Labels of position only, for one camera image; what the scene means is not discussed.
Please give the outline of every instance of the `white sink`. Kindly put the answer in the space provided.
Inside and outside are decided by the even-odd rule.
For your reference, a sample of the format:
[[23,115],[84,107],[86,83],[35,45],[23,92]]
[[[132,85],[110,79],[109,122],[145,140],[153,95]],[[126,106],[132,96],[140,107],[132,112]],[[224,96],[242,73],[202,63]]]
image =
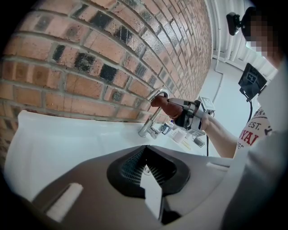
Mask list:
[[70,119],[22,111],[19,128],[11,142],[4,167],[10,188],[32,201],[49,183],[79,163],[118,150],[156,145],[200,155],[192,140],[190,149],[177,144],[171,135],[156,140],[142,138],[143,124]]

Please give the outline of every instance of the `small monitor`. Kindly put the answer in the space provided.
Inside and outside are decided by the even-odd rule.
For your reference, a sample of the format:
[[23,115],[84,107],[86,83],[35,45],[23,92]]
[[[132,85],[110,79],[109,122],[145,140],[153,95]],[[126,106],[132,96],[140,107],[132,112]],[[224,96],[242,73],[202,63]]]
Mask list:
[[261,89],[265,86],[267,80],[263,77],[257,69],[250,63],[247,63],[239,85],[244,90],[249,100],[252,100],[256,94],[260,93]]

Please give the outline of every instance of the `black cable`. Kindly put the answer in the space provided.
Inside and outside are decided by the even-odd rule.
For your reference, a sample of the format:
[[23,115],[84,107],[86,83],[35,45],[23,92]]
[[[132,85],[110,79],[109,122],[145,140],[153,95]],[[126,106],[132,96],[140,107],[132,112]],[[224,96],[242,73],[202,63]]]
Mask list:
[[206,140],[207,140],[207,156],[209,156],[209,146],[208,146],[208,144],[209,144],[209,137],[208,137],[207,134],[206,134]]
[[[240,90],[240,92],[247,98],[247,101],[248,101],[248,96],[246,95],[246,93],[243,90]],[[249,119],[248,119],[247,123],[250,121],[250,119],[252,117],[252,111],[253,111],[252,101],[249,100],[248,102],[250,103],[250,115],[249,115]]]
[[207,156],[209,156],[209,137],[208,135],[206,134],[206,142],[207,142]]
[[249,119],[248,119],[247,123],[250,121],[250,119],[251,119],[251,117],[252,117],[252,110],[253,110],[252,101],[249,100],[249,102],[250,102],[250,115],[249,115]]

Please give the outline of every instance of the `chrome faucet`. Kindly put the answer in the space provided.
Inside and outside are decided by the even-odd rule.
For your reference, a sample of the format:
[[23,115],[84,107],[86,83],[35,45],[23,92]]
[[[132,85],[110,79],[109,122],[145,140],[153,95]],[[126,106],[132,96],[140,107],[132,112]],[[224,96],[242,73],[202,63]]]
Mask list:
[[[160,87],[155,89],[154,91],[152,91],[147,97],[146,99],[151,103],[151,101],[153,101],[153,99],[158,96],[159,94],[163,93],[165,97],[169,97],[169,91],[168,89],[164,88],[164,87]],[[160,131],[156,130],[155,128],[153,128],[154,125],[154,121],[156,120],[156,118],[158,117],[158,115],[160,114],[162,108],[158,108],[156,110],[156,112],[152,115],[151,118],[148,118],[147,121],[145,122],[145,124],[143,125],[143,127],[139,130],[138,134],[141,137],[146,137],[146,134],[149,133],[151,135],[151,137],[153,139],[156,139],[156,137],[158,136],[158,134],[160,133]]]

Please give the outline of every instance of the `brick wall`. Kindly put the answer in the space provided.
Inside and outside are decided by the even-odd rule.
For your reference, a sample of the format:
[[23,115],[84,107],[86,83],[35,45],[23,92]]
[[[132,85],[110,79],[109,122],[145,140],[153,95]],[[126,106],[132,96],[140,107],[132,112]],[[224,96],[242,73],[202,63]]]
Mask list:
[[0,150],[5,156],[23,109],[144,122],[154,88],[194,100],[210,58],[204,0],[45,0],[4,51]]

